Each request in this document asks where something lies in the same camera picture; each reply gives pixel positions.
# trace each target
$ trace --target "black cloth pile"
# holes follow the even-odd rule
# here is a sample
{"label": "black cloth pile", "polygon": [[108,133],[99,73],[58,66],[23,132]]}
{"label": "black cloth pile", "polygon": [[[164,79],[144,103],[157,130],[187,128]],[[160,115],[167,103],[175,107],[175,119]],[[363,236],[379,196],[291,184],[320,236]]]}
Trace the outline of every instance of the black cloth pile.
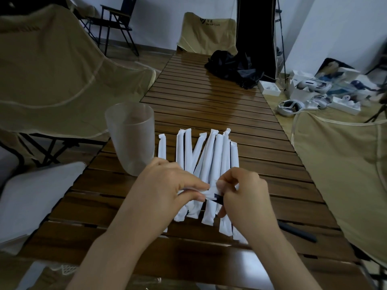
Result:
{"label": "black cloth pile", "polygon": [[231,80],[245,89],[253,88],[264,76],[264,72],[253,68],[251,59],[245,53],[235,56],[227,51],[215,51],[204,65],[213,75]]}

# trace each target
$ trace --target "wooden slat table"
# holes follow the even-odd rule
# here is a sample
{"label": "wooden slat table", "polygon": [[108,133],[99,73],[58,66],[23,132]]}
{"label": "wooden slat table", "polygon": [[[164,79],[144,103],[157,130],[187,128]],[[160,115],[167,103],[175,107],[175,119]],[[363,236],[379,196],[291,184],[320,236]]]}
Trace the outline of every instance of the wooden slat table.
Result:
{"label": "wooden slat table", "polygon": [[[156,138],[165,133],[167,159],[175,160],[176,134],[231,128],[239,164],[267,180],[277,218],[311,232],[318,242],[284,232],[324,289],[371,289],[352,248],[322,200],[263,95],[221,80],[204,68],[208,56],[176,53],[143,97],[155,111]],[[23,247],[20,255],[80,264],[92,242],[114,218],[135,181],[125,173],[111,141],[91,162]],[[168,238],[157,238],[135,273],[218,285],[266,288],[260,263],[248,245],[214,227],[186,218],[172,221]]]}

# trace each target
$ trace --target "left hand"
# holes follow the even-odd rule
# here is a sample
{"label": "left hand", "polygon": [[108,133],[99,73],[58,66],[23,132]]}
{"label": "left hand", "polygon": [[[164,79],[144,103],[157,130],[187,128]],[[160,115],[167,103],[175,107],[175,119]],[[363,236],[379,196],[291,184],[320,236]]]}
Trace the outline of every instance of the left hand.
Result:
{"label": "left hand", "polygon": [[191,200],[206,200],[205,195],[195,190],[178,195],[185,187],[205,191],[210,185],[181,169],[176,162],[154,158],[134,182],[105,235],[120,244],[137,245],[145,250],[184,205]]}

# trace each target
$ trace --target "frosted plastic cup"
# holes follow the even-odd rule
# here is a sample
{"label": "frosted plastic cup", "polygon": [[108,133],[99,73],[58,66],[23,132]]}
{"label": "frosted plastic cup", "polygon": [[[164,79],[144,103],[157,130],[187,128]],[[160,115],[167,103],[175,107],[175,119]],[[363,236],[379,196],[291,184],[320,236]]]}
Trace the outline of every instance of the frosted plastic cup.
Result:
{"label": "frosted plastic cup", "polygon": [[106,124],[123,169],[138,176],[154,156],[154,112],[143,103],[123,102],[105,112]]}

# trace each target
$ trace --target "hand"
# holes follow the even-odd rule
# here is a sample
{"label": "hand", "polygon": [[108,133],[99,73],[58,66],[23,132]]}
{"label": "hand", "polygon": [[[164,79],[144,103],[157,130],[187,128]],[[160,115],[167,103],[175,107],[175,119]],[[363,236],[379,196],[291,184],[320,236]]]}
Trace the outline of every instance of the hand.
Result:
{"label": "hand", "polygon": [[255,172],[231,168],[216,183],[224,194],[218,216],[227,214],[232,224],[249,241],[270,232],[279,232],[268,194],[267,183]]}
{"label": "hand", "polygon": [[195,190],[178,195],[185,187],[205,191],[209,184],[175,162],[154,158],[134,182],[106,234],[127,243],[133,243],[135,238],[135,245],[145,250],[187,202],[206,200]]}

